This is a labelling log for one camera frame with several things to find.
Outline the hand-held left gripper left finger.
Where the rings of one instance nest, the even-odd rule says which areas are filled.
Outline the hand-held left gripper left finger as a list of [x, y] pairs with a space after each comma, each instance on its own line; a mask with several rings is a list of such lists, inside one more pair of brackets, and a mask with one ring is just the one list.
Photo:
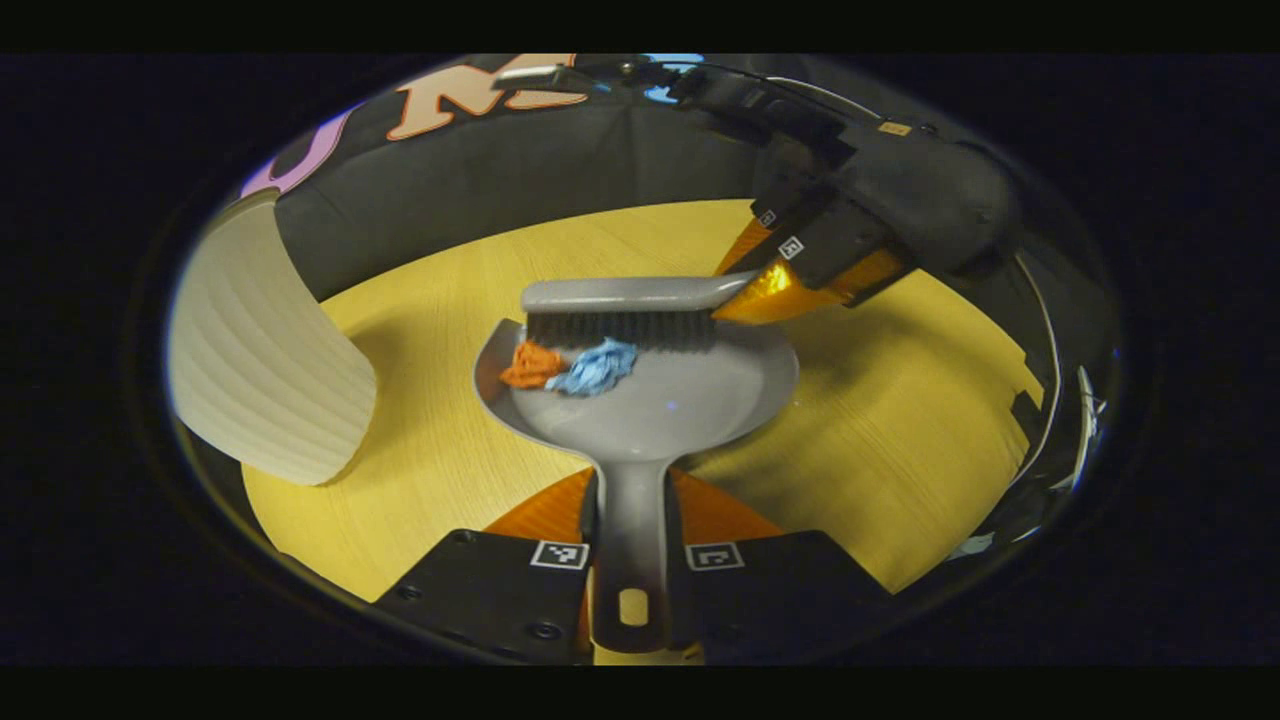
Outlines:
[[375, 602], [381, 612], [497, 662], [593, 660], [588, 543], [594, 471], [576, 471], [476, 530], [445, 534]]

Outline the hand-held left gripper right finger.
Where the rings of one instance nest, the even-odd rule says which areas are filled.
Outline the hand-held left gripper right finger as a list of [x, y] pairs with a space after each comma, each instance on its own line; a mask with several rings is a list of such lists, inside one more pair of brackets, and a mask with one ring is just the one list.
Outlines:
[[671, 478], [687, 587], [681, 664], [810, 664], [895, 620], [892, 593], [823, 530], [783, 530], [690, 473]]

